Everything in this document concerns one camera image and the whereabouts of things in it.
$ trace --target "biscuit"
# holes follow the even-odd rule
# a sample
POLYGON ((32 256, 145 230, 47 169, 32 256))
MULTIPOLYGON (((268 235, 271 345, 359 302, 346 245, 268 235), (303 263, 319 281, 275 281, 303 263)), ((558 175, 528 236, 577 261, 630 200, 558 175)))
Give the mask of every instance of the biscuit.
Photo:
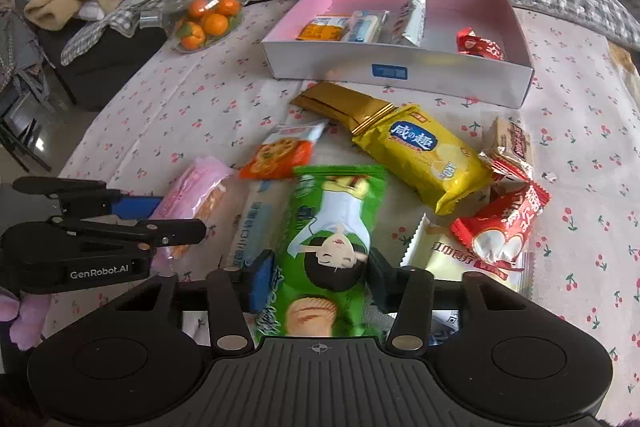
POLYGON ((256 160, 250 167, 250 171, 255 174, 270 174, 276 169, 276 162, 269 160, 256 160))
MULTIPOLYGON (((200 219, 203 222, 206 222, 207 219, 213 213, 215 207, 220 203, 222 196, 225 195, 226 188, 222 183, 216 185, 213 190, 209 193, 209 196, 200 204, 195 215, 194 219, 200 219)), ((174 259, 178 259, 178 257, 182 257, 191 245, 177 245, 176 247, 169 247, 170 256, 174 259)))
POLYGON ((290 337, 331 337, 337 307, 321 297, 305 297, 291 303, 285 318, 290 337))
POLYGON ((280 138, 277 142, 273 143, 274 160, 278 161, 284 158, 284 156, 296 148, 297 143, 298 140, 294 138, 280 138))
POLYGON ((265 145, 262 145, 260 147, 260 149, 258 149, 258 152, 255 153, 255 158, 257 161, 270 161, 273 158, 273 155, 275 154, 275 144, 273 143, 268 143, 265 145))

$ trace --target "gold wrapper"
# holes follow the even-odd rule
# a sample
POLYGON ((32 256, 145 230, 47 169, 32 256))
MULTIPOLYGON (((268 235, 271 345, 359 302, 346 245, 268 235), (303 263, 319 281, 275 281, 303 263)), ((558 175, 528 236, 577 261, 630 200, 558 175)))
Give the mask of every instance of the gold wrapper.
POLYGON ((337 120, 353 135, 394 110, 392 103, 330 82, 316 84, 291 103, 337 120))

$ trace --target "white snack wrapper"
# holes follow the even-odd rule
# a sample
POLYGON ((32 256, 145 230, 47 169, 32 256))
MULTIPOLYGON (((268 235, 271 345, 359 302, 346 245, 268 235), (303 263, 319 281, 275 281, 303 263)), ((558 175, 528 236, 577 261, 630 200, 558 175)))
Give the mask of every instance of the white snack wrapper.
MULTIPOLYGON (((436 279, 449 281, 462 280, 465 271, 477 271, 530 298, 532 257, 529 251, 522 252, 516 263, 516 268, 520 271, 507 271, 490 266, 465 248, 449 229, 434 225, 424 214, 404 252, 400 266, 429 269, 436 279), (434 260, 433 255, 439 256, 438 259, 434 260)), ((453 330, 460 327, 457 310, 434 310, 432 317, 434 321, 453 330)))
POLYGON ((387 11, 355 11, 351 15, 350 29, 342 42, 376 42, 386 21, 387 11))
POLYGON ((408 0, 391 31, 391 44, 420 47, 424 35, 427 0, 408 0))
POLYGON ((229 254, 221 267, 246 267, 262 253, 276 250, 280 227, 295 180, 261 180, 251 182, 249 195, 229 254))

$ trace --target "pink box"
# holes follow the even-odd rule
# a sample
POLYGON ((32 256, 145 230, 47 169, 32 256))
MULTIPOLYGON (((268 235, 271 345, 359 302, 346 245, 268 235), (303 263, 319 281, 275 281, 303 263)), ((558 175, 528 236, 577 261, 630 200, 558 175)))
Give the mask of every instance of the pink box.
POLYGON ((427 0, 420 48, 296 40, 316 15, 389 10, 395 18, 406 1, 300 0, 262 40, 273 76, 404 87, 522 106, 534 70, 508 0, 427 0), (467 26, 497 42, 506 60, 459 54, 456 33, 467 26))

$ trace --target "yellow snack package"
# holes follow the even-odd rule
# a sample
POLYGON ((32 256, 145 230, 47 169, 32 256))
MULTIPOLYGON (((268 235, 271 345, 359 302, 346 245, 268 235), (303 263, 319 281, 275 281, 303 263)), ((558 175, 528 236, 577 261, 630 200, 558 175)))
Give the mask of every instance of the yellow snack package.
POLYGON ((349 17, 318 15, 298 35, 299 41, 339 41, 349 28, 349 17))
POLYGON ((353 142, 416 188, 438 215, 452 213, 459 200, 492 180, 478 154, 417 104, 366 126, 353 142))

